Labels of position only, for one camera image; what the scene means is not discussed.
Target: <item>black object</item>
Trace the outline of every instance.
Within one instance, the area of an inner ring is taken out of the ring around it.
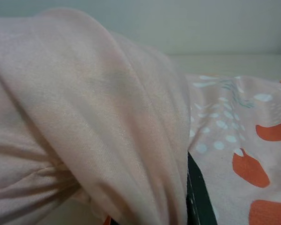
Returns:
[[[201,170],[187,154],[187,225],[217,225]],[[111,219],[110,225],[118,225]]]

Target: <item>black strap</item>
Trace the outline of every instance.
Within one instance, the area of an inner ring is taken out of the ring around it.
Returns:
[[[201,170],[188,153],[187,225],[217,225]],[[111,219],[111,225],[118,225]]]

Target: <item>white wall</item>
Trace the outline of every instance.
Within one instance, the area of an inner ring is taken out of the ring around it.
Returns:
[[[0,0],[0,16],[56,6],[166,53],[281,53],[281,0]]]

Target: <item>white polka dot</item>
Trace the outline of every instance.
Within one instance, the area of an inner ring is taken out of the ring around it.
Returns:
[[[223,142],[216,141],[214,142],[214,147],[218,150],[223,150],[225,148],[225,145],[223,144]]]
[[[209,133],[210,132],[210,129],[209,128],[207,128],[207,127],[205,127],[205,128],[203,128],[202,129],[202,131],[201,131],[202,133],[204,133],[204,134],[207,134],[207,133]]]
[[[237,140],[234,136],[231,135],[227,135],[226,136],[226,141],[231,142],[231,143],[235,143]]]
[[[244,90],[242,90],[241,87],[240,87],[238,84],[237,84],[236,86],[237,86],[237,90],[238,90],[240,93],[244,93]]]
[[[239,135],[240,139],[242,139],[243,141],[245,141],[245,137],[242,136],[241,134]]]
[[[205,144],[198,144],[196,150],[199,153],[204,153],[207,151],[207,146]]]
[[[224,101],[224,102],[228,102],[228,99],[226,99],[225,97],[220,97],[219,100]]]
[[[198,116],[201,117],[201,118],[205,118],[207,116],[207,114],[199,113]]]
[[[192,83],[192,84],[193,84],[193,86],[195,86],[197,88],[204,88],[204,87],[215,85],[216,82]]]
[[[230,106],[229,104],[224,103],[223,105],[224,105],[224,107],[226,107],[227,109],[232,110],[232,108],[231,108],[231,106]]]
[[[220,128],[223,128],[223,129],[227,129],[227,128],[228,128],[227,124],[226,124],[224,121],[222,121],[222,120],[218,120],[218,121],[216,122],[216,124],[217,124],[217,126],[219,126]]]
[[[234,118],[239,121],[239,116],[235,113]]]
[[[268,94],[257,94],[254,96],[256,100],[259,100],[261,102],[268,102],[273,99],[273,96],[268,95]]]
[[[211,118],[217,118],[217,117],[219,117],[219,114],[217,114],[217,113],[212,113],[212,114],[209,115],[209,117],[211,117]]]
[[[206,76],[206,75],[201,75],[200,76],[201,80],[216,80],[218,77],[212,77],[212,76]]]
[[[235,130],[238,130],[239,125],[238,125],[237,123],[232,123],[232,127],[233,127]]]
[[[195,132],[193,130],[189,131],[189,137],[194,137],[195,136]]]
[[[236,153],[237,155],[239,155],[239,156],[241,156],[241,157],[244,156],[243,151],[241,151],[240,149],[235,149],[235,150],[234,150],[234,153]]]
[[[225,115],[226,117],[228,117],[229,119],[233,119],[232,114],[229,113],[228,111],[224,111],[224,115]]]

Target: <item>patterned fabric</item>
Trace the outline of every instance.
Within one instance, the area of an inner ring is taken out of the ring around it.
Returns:
[[[102,224],[185,225],[188,151],[219,225],[281,225],[281,83],[184,75],[76,10],[0,18],[0,225],[81,188]]]

